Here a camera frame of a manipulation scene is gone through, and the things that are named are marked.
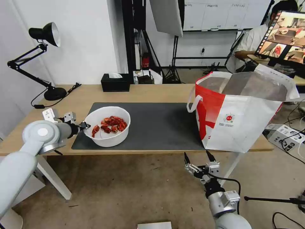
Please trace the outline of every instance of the tissue box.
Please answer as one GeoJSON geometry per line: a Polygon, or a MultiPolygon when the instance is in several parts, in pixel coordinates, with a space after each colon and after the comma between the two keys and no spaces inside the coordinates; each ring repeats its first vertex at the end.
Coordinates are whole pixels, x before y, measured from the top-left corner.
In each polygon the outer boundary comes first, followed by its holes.
{"type": "Polygon", "coordinates": [[[286,152],[297,150],[299,145],[303,143],[304,135],[299,133],[295,136],[292,136],[296,133],[298,133],[298,131],[283,124],[270,124],[265,128],[263,132],[269,142],[276,145],[283,151],[285,149],[286,152]]]}
{"type": "Polygon", "coordinates": [[[128,73],[120,74],[123,78],[112,79],[109,74],[104,74],[101,79],[101,84],[104,92],[121,92],[129,91],[130,76],[128,73]]]}

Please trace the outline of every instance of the wooden desk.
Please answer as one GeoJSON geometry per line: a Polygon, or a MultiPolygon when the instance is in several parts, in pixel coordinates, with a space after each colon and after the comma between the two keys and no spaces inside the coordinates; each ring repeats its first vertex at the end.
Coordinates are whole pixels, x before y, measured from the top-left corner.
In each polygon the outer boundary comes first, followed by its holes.
{"type": "MultiPolygon", "coordinates": [[[[251,59],[252,61],[254,61],[255,63],[257,64],[262,64],[262,65],[265,65],[267,66],[268,65],[268,62],[269,62],[269,58],[267,59],[261,59],[255,55],[248,55],[249,59],[251,59]]],[[[304,86],[305,85],[305,79],[299,77],[299,76],[295,76],[294,77],[294,82],[297,86],[304,86]]]]}
{"type": "MultiPolygon", "coordinates": [[[[72,85],[58,85],[66,90],[72,85]]],[[[77,122],[81,122],[87,116],[94,102],[187,102],[193,84],[165,84],[165,85],[131,85],[129,92],[103,92],[101,85],[82,85],[73,91],[67,98],[53,106],[59,115],[73,111],[76,113],[77,122]]],[[[43,100],[44,105],[51,105],[54,102],[43,100]]],[[[11,134],[0,144],[0,156],[18,151],[23,145],[22,131],[31,122],[43,119],[43,109],[33,109],[27,117],[22,120],[11,134]]],[[[73,150],[71,146],[75,137],[68,139],[67,145],[60,149],[64,155],[108,155],[108,154],[157,154],[157,153],[183,153],[184,151],[139,151],[139,150],[73,150]]],[[[273,145],[264,136],[260,136],[250,151],[272,151],[273,145]]],[[[232,162],[222,168],[223,176],[229,177],[243,153],[234,153],[232,162]]],[[[60,180],[47,161],[37,156],[37,168],[49,179],[54,187],[65,199],[71,198],[71,192],[60,180]]]]}

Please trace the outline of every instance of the person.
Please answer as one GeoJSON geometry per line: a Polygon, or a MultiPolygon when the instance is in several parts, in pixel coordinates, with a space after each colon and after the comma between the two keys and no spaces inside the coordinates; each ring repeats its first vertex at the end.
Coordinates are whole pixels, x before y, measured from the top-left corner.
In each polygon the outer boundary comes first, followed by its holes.
{"type": "Polygon", "coordinates": [[[280,1],[274,5],[270,15],[270,22],[268,24],[263,24],[259,27],[253,28],[248,31],[242,38],[240,44],[235,49],[236,60],[235,69],[236,72],[252,72],[254,71],[256,65],[250,61],[248,58],[249,54],[254,54],[260,45],[263,37],[265,36],[268,28],[271,26],[272,21],[276,17],[278,11],[298,11],[298,4],[295,0],[285,0],[280,1]]]}

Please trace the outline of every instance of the desk lamp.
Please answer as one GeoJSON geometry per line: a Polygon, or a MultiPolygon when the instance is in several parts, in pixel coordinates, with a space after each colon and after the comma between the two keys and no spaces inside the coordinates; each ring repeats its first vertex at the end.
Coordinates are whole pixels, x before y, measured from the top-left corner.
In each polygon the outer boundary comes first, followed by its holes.
{"type": "Polygon", "coordinates": [[[30,60],[36,58],[37,56],[47,51],[48,45],[44,43],[44,40],[46,40],[47,42],[49,42],[50,44],[56,47],[60,47],[60,37],[56,24],[54,22],[50,22],[46,24],[42,29],[30,28],[29,35],[33,39],[36,39],[37,42],[40,44],[37,45],[35,48],[31,49],[30,51],[26,52],[25,54],[17,57],[16,59],[7,62],[7,65],[10,68],[16,70],[17,72],[20,72],[21,74],[45,86],[47,88],[47,91],[44,93],[44,98],[46,100],[54,101],[64,98],[67,95],[67,91],[65,89],[60,87],[54,87],[52,86],[51,82],[33,76],[32,74],[20,68],[21,65],[29,62],[30,60]],[[30,54],[31,52],[37,49],[40,49],[41,52],[37,53],[32,57],[24,58],[25,56],[27,56],[28,54],[30,54]]]}

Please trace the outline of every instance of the red crayfish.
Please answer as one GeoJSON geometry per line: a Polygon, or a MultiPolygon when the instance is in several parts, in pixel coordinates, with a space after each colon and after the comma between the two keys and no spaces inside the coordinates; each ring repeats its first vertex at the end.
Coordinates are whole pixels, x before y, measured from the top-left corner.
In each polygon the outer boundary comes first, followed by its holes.
{"type": "MultiPolygon", "coordinates": [[[[127,127],[127,123],[124,121],[124,119],[116,117],[116,116],[110,116],[109,118],[104,118],[101,121],[101,129],[104,130],[105,133],[117,133],[117,131],[123,131],[127,127]]],[[[92,131],[92,137],[95,136],[95,134],[99,131],[99,126],[96,125],[93,128],[92,131]]]]}
{"type": "Polygon", "coordinates": [[[92,130],[92,137],[95,136],[95,134],[99,131],[99,126],[96,125],[95,127],[93,127],[93,130],[92,130]]]}

